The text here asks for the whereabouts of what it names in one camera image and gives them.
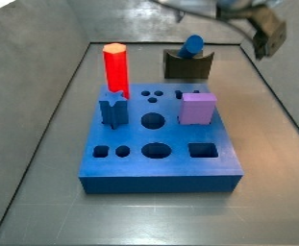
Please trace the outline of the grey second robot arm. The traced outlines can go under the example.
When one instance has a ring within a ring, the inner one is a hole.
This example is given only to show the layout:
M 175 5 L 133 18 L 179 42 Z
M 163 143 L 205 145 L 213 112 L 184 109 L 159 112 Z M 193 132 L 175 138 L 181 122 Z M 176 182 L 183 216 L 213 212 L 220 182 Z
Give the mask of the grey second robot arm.
M 272 0 L 151 0 L 172 9 L 179 21 L 188 13 L 217 21 L 249 42 L 257 61 L 271 58 L 286 40 L 286 22 L 270 7 Z

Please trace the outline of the dark second gripper body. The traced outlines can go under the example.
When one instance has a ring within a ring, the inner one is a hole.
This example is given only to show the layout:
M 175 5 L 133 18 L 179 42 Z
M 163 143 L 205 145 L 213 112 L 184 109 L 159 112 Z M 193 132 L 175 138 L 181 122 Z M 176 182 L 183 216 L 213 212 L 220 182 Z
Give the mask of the dark second gripper body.
M 248 22 L 255 29 L 252 36 L 253 55 L 257 60 L 272 57 L 286 40 L 286 22 L 279 20 L 267 6 L 251 9 Z

